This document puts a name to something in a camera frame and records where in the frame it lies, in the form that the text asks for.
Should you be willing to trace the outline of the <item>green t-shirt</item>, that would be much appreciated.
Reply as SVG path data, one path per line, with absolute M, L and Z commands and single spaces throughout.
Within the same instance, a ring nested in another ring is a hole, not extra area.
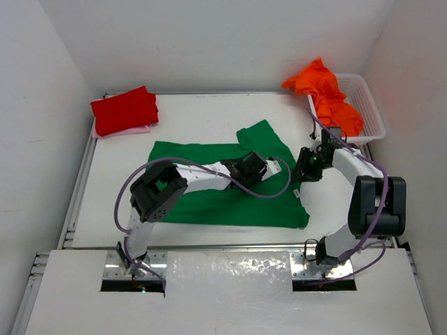
M 178 144 L 155 142 L 149 159 L 178 157 L 200 164 L 216 163 L 225 158 L 239 158 L 257 151 L 265 158 L 280 157 L 288 165 L 295 159 L 291 150 L 280 140 L 271 125 L 262 120 L 237 133 L 235 144 Z M 287 191 L 274 199 L 260 199 L 241 191 L 198 191 L 181 197 L 174 209 L 164 218 L 167 223 L 203 225 L 258 226 L 275 228 L 305 228 L 309 214 L 298 197 L 300 182 L 288 181 L 283 171 L 254 186 L 254 192 L 272 195 L 284 186 Z

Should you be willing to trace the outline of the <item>pink t-shirt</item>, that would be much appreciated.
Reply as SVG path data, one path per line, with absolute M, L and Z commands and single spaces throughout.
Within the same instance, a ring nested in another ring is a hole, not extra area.
M 122 131 L 118 131 L 115 133 L 101 136 L 96 132 L 96 126 L 93 125 L 93 131 L 92 131 L 91 136 L 93 138 L 107 138 L 107 137 L 116 137 L 116 136 L 122 136 L 122 135 L 138 135 L 138 134 L 143 134 L 143 133 L 149 133 L 150 131 L 151 131 L 151 126 L 143 126 L 143 127 L 129 128 L 126 130 L 122 130 Z

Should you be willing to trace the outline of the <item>red t-shirt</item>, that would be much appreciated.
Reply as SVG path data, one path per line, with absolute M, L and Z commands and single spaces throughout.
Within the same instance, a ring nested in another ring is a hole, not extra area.
M 147 128 L 159 122 L 156 95 L 148 92 L 146 86 L 95 100 L 90 105 L 94 114 L 94 129 L 99 137 Z

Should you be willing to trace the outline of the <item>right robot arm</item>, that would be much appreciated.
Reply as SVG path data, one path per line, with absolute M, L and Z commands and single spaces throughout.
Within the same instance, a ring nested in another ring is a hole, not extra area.
M 347 224 L 322 237 L 315 248 L 318 266 L 335 266 L 360 250 L 369 238 L 403 235 L 406 227 L 406 182 L 390 177 L 358 149 L 321 144 L 300 150 L 293 176 L 300 182 L 317 182 L 323 171 L 334 168 L 353 187 Z

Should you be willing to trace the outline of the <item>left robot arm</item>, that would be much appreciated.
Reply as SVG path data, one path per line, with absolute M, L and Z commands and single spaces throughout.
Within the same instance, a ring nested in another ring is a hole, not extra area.
M 165 218 L 180 198 L 198 191 L 227 191 L 238 184 L 251 188 L 281 172 L 278 162 L 255 151 L 242 158 L 226 159 L 198 167 L 163 161 L 153 164 L 130 186 L 131 213 L 126 239 L 117 246 L 125 269 L 131 260 L 142 261 L 154 224 Z

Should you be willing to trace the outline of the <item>orange t-shirt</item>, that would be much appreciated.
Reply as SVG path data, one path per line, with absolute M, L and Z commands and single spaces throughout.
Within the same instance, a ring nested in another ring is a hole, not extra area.
M 339 126 L 347 137 L 361 134 L 364 122 L 360 113 L 345 101 L 346 94 L 340 90 L 335 74 L 321 58 L 313 60 L 297 75 L 285 80 L 281 87 L 299 96 L 310 95 L 316 116 L 324 126 Z

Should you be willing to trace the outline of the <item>white plastic basket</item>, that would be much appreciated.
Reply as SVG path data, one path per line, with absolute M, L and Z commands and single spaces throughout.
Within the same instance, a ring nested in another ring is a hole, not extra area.
M 363 77 L 356 74 L 335 74 L 340 91 L 346 95 L 345 102 L 354 107 L 363 120 L 363 130 L 357 137 L 347 137 L 349 143 L 362 146 L 386 136 L 386 128 Z

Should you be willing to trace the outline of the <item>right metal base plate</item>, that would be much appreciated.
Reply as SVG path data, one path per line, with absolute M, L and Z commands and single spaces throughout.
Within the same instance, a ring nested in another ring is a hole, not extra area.
M 334 280 L 353 273 L 350 260 L 335 266 L 317 265 L 305 259 L 303 250 L 290 252 L 290 269 L 294 281 Z

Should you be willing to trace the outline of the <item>metal base plate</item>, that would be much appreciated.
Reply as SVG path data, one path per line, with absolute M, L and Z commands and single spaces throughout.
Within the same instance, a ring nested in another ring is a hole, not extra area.
M 334 280 L 353 273 L 350 260 L 335 266 L 317 265 L 305 259 L 303 250 L 290 252 L 290 269 L 294 281 Z
M 148 251 L 142 261 L 142 267 L 130 265 L 127 269 L 116 251 L 108 251 L 103 268 L 105 281 L 160 281 L 165 278 L 168 255 L 161 251 Z

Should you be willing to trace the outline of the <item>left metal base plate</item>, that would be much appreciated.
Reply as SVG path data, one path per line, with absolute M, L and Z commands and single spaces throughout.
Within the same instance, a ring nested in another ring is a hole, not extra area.
M 103 268 L 105 281 L 160 281 L 165 278 L 168 255 L 161 251 L 148 251 L 142 261 L 142 267 L 130 265 L 127 269 L 116 251 L 108 251 Z

